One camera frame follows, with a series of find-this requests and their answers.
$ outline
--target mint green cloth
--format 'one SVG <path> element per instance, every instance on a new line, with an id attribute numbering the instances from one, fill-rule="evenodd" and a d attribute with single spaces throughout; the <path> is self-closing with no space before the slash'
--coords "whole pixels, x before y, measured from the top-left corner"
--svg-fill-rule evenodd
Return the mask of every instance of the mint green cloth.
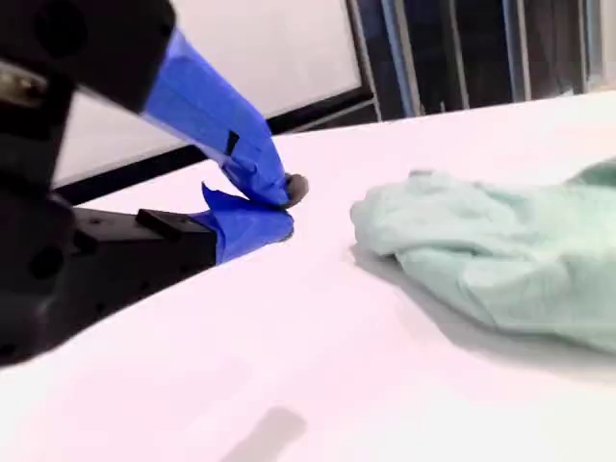
<path id="1" fill-rule="evenodd" d="M 415 172 L 351 218 L 360 247 L 395 256 L 453 309 L 616 352 L 615 163 L 523 190 Z"/>

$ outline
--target crumpled fabric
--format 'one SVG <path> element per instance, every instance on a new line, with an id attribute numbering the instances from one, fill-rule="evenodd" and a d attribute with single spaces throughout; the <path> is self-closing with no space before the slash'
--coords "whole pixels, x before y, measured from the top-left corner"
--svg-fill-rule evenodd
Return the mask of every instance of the crumpled fabric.
<path id="1" fill-rule="evenodd" d="M 361 248 L 395 256 L 452 309 L 616 352 L 616 163 L 529 189 L 413 172 L 369 191 L 351 219 Z"/>

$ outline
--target black frame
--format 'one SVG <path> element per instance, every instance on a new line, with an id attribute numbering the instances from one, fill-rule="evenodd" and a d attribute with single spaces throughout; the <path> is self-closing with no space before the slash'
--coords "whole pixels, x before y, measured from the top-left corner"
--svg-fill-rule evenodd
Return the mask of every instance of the black frame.
<path id="1" fill-rule="evenodd" d="M 173 30 L 168 1 L 9 3 L 15 29 L 29 37 L 34 18 L 40 37 L 22 43 L 0 27 L 2 72 L 21 84 L 6 85 L 0 98 L 0 366 L 44 353 L 218 262 L 218 233 L 191 216 L 73 209 L 50 191 L 78 86 L 88 82 L 121 106 L 142 109 Z M 105 15 L 119 10 L 127 14 Z M 127 39 L 131 53 L 119 53 L 115 78 L 97 75 L 92 63 L 105 70 L 109 63 L 97 60 L 105 52 L 116 57 L 110 41 Z"/>
<path id="2" fill-rule="evenodd" d="M 340 111 L 376 98 L 367 73 L 367 67 L 370 64 L 365 62 L 362 52 L 361 43 L 363 38 L 360 36 L 353 13 L 356 7 L 353 4 L 354 1 L 346 0 L 346 8 L 353 35 L 355 55 L 359 65 L 361 86 L 268 119 L 269 127 L 274 135 L 291 132 L 313 123 L 317 124 L 324 117 L 332 116 Z M 203 162 L 206 159 L 204 154 L 196 147 L 184 146 L 152 158 L 137 161 L 124 167 L 61 186 L 56 189 L 56 192 L 71 205 L 79 205 L 103 195 L 171 173 L 180 168 Z"/>

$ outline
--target black metal bracket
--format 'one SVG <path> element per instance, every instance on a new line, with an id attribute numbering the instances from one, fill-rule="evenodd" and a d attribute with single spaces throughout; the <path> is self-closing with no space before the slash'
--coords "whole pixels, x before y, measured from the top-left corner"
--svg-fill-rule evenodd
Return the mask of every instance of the black metal bracket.
<path id="1" fill-rule="evenodd" d="M 50 191 L 77 88 L 141 111 L 174 28 L 168 0 L 3 6 L 0 365 L 214 266 L 217 248 L 189 216 L 73 209 Z"/>
<path id="2" fill-rule="evenodd" d="M 0 193 L 0 231 L 1 267 L 10 269 L 0 278 L 4 365 L 216 264 L 216 233 L 182 214 L 71 209 L 53 196 Z"/>

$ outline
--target blue tape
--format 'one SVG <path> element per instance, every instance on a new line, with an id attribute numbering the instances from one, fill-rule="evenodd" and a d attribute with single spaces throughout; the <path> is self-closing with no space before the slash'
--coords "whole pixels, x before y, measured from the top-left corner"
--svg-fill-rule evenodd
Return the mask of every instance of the blue tape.
<path id="1" fill-rule="evenodd" d="M 217 264 L 278 243 L 293 234 L 294 220 L 285 211 L 212 191 L 205 185 L 202 190 L 210 210 L 192 215 L 192 219 L 216 231 Z"/>
<path id="2" fill-rule="evenodd" d="M 214 158 L 248 198 L 289 202 L 285 171 L 263 116 L 175 31 L 144 117 Z M 225 155 L 230 132 L 239 140 Z"/>

